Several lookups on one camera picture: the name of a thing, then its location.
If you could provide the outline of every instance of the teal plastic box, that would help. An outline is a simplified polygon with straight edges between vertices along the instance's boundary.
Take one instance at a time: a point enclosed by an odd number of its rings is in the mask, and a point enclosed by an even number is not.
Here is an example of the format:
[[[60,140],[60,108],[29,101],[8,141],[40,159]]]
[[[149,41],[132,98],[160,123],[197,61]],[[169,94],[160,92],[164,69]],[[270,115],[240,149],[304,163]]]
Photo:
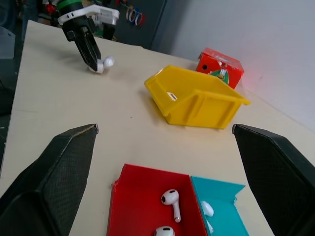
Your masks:
[[[239,193],[245,185],[194,176],[191,177],[191,181],[208,235],[249,235],[235,206],[236,194]],[[205,216],[201,208],[201,201],[206,201],[212,206],[214,210],[212,217]],[[208,220],[214,228],[212,234],[210,233],[206,220]]]

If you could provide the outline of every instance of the red tray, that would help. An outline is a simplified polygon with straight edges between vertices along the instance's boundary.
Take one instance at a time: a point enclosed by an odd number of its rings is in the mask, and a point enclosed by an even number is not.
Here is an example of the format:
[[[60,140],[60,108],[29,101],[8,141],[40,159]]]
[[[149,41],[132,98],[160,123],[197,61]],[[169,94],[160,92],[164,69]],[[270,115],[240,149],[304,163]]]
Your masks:
[[[169,189],[179,192],[181,222],[161,196]],[[155,229],[170,226],[176,236],[206,236],[189,175],[125,164],[113,184],[108,236],[152,236]]]

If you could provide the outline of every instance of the orange box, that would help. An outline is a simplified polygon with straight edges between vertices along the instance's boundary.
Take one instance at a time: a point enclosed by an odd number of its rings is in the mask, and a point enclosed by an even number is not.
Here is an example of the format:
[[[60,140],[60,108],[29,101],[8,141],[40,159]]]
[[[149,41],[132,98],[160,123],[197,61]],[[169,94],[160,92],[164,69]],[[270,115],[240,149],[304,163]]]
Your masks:
[[[217,76],[233,89],[244,74],[238,60],[210,48],[205,48],[200,54],[196,71]]]

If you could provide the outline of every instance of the white table surface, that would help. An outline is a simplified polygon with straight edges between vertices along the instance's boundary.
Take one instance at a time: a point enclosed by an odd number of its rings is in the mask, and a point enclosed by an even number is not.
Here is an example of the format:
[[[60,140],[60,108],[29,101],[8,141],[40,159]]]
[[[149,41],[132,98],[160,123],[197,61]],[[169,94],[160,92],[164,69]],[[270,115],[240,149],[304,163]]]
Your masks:
[[[242,88],[252,104],[243,106],[225,130],[168,125],[143,83],[169,64],[194,68],[196,63],[96,41],[103,56],[116,58],[108,74],[90,72],[61,29],[29,21],[0,178],[2,195],[55,135],[98,123],[88,184],[71,236],[106,235],[111,184],[124,163],[247,184],[233,123],[284,135],[315,163],[315,134]],[[250,235],[272,235],[248,186],[236,206]]]

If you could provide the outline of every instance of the yellow bin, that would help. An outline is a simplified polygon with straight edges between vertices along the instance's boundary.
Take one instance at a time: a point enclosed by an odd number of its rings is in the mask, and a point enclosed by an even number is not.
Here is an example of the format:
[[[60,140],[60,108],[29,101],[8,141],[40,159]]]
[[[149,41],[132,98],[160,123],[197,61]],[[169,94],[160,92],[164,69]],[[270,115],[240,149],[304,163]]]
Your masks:
[[[144,84],[169,124],[224,129],[251,103],[216,76],[172,65]]]

